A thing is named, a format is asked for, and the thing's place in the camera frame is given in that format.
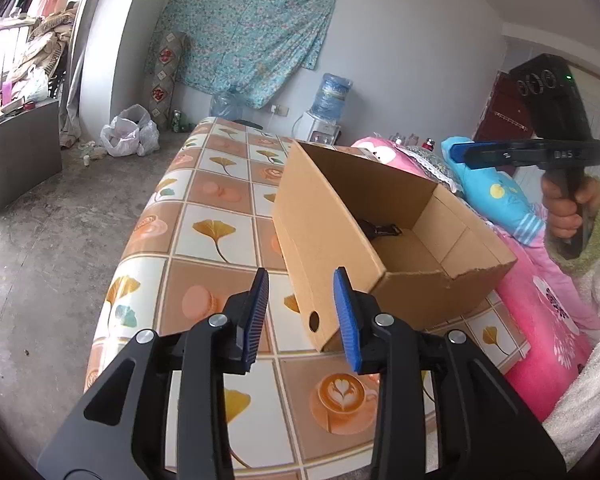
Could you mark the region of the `right hand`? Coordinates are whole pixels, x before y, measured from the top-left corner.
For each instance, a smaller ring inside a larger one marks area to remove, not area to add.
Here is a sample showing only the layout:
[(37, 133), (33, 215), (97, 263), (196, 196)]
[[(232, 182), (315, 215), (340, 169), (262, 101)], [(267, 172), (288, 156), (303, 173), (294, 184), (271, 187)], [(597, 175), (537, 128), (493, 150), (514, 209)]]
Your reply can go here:
[(560, 187), (544, 174), (541, 180), (543, 205), (547, 209), (547, 229), (562, 240), (573, 238), (583, 226), (582, 214), (593, 220), (600, 210), (600, 180), (585, 177), (576, 195), (563, 196)]

